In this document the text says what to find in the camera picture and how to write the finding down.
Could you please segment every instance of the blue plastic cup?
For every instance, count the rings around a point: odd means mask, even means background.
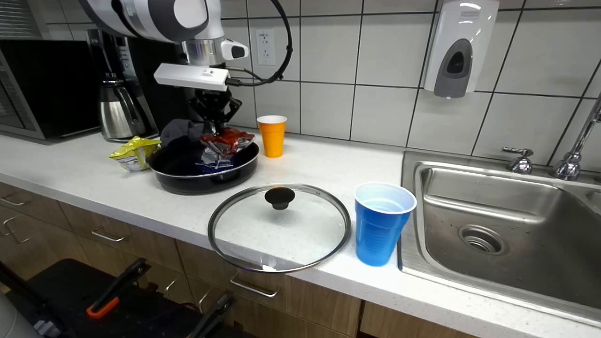
[[[355,189],[357,257],[367,265],[388,263],[417,200],[400,186],[368,182]]]

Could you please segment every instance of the coffee maker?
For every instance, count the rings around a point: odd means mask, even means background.
[[[175,118],[189,118],[183,88],[160,85],[154,72],[161,63],[178,63],[180,46],[87,31],[100,78],[99,120],[109,141],[154,137]]]

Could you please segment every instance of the sink drain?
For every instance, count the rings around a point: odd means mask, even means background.
[[[507,244],[501,236],[491,229],[474,224],[468,224],[459,228],[459,238],[482,253],[501,255],[507,252]]]

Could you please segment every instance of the stainless steel sink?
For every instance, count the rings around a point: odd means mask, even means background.
[[[505,165],[405,152],[402,270],[601,327],[601,185]]]

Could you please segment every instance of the cabinet door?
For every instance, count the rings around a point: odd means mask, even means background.
[[[75,233],[183,272],[173,238],[70,204],[61,203],[61,207]]]
[[[188,276],[195,300],[204,297],[201,308],[206,311],[221,296],[224,289]],[[341,333],[314,324],[272,307],[234,296],[236,302],[225,317],[225,323],[242,326],[258,338],[348,338]]]
[[[475,338],[470,334],[367,302],[361,332],[377,338]]]
[[[78,236],[78,238],[85,253],[90,258],[91,266],[113,276],[120,275],[139,257],[83,236]],[[148,283],[152,282],[158,285],[159,292],[176,303],[191,303],[193,301],[184,274],[150,260],[147,263],[150,264],[151,268],[138,280],[141,287],[147,287]]]
[[[357,332],[361,306],[358,298],[285,274],[260,274],[236,269],[214,251],[182,241],[177,241],[177,246],[188,275],[335,331],[350,336]],[[232,283],[232,277],[242,286]],[[245,289],[245,286],[265,294],[276,294],[266,297]]]
[[[0,210],[0,224],[0,260],[25,280],[66,258],[90,264],[72,232],[11,209]]]
[[[51,198],[0,183],[0,206],[72,231],[60,205]]]

